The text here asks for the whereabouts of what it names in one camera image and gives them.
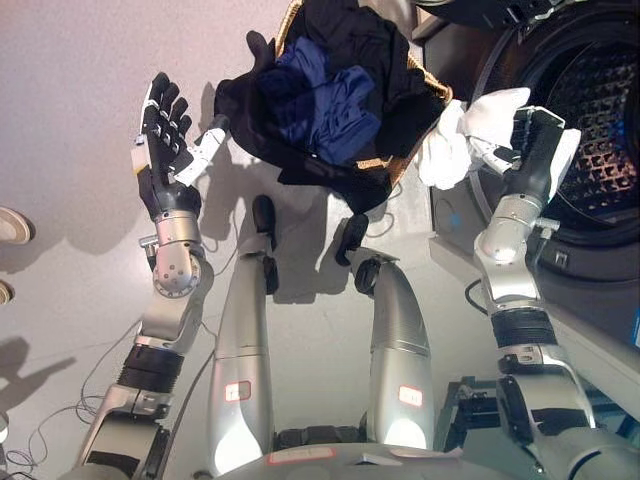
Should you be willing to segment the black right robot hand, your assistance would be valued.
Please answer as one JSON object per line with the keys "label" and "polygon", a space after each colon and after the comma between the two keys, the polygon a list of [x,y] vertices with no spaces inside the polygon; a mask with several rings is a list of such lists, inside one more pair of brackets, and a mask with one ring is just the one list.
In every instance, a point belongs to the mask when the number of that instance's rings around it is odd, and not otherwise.
{"label": "black right robot hand", "polygon": [[465,129],[472,155],[501,176],[501,196],[550,202],[564,169],[564,119],[543,107],[525,105],[475,112]]}

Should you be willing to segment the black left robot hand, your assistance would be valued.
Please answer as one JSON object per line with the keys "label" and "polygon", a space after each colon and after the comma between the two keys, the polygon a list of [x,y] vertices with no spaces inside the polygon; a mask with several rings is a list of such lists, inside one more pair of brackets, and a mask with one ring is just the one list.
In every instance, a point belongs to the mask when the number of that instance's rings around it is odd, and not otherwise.
{"label": "black left robot hand", "polygon": [[226,142],[230,129],[229,118],[217,114],[189,145],[186,137],[192,119],[187,108],[177,84],[158,73],[147,89],[131,151],[139,196],[153,220],[174,210],[200,214],[202,198],[195,182]]}

